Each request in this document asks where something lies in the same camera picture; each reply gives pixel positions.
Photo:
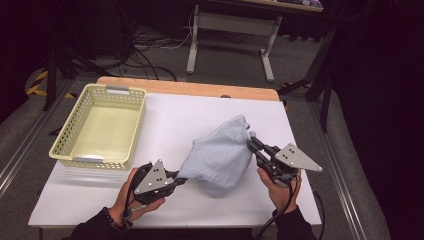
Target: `desk leg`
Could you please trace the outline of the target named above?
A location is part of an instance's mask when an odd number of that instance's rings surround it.
[[[196,64],[198,29],[199,29],[199,5],[196,5],[196,7],[194,8],[193,33],[191,36],[190,54],[188,55],[188,63],[187,63],[187,70],[186,70],[188,74],[194,73],[194,65]]]
[[[266,49],[261,49],[261,57],[262,63],[264,65],[264,70],[266,74],[266,80],[268,82],[274,81],[274,74],[272,74],[271,64],[269,62],[269,53],[271,52],[272,45],[274,44],[274,40],[277,37],[278,29],[280,28],[282,17],[277,17],[275,20],[275,25],[272,27],[271,35],[268,39],[268,46]]]

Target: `sleeve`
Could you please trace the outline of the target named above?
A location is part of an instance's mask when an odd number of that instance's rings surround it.
[[[281,214],[276,220],[278,240],[316,240],[312,232],[311,224],[309,224],[300,212],[299,207],[296,210]]]
[[[112,240],[118,239],[122,235],[123,233],[116,231],[110,226],[103,211],[100,211],[87,222],[78,224],[71,236],[62,240]]]

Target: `wire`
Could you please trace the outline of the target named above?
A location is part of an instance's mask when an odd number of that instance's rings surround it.
[[[284,212],[287,210],[287,208],[290,206],[290,203],[293,199],[293,195],[294,195],[294,191],[293,191],[293,187],[290,184],[291,181],[289,181],[288,188],[289,188],[289,200],[287,201],[286,205],[284,206],[284,208],[277,213],[275,216],[273,216],[272,218],[270,218],[263,226],[262,228],[259,230],[259,233],[256,235],[255,240],[260,240],[262,239],[262,234],[265,232],[265,230],[273,223],[275,222],[275,220],[281,215],[284,214]],[[295,186],[295,191],[297,190],[297,176],[296,176],[296,186]]]
[[[325,231],[325,209],[324,209],[324,203],[321,199],[321,197],[319,196],[318,192],[312,187],[312,193],[314,194],[314,196],[318,199],[318,202],[320,204],[321,207],[321,212],[322,212],[322,218],[321,218],[321,222],[322,222],[322,228],[321,228],[321,233],[319,234],[319,240],[322,239],[322,237],[324,236],[324,231]]]

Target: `wooden table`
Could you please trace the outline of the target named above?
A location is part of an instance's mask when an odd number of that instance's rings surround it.
[[[230,96],[231,98],[237,99],[280,101],[275,90],[265,88],[236,87],[119,77],[101,77],[97,83],[116,86],[139,87],[150,93],[167,93],[204,97]]]

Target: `black curtain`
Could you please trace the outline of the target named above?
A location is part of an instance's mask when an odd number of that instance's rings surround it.
[[[423,236],[423,9],[419,0],[378,0],[336,33],[324,66],[392,239]]]

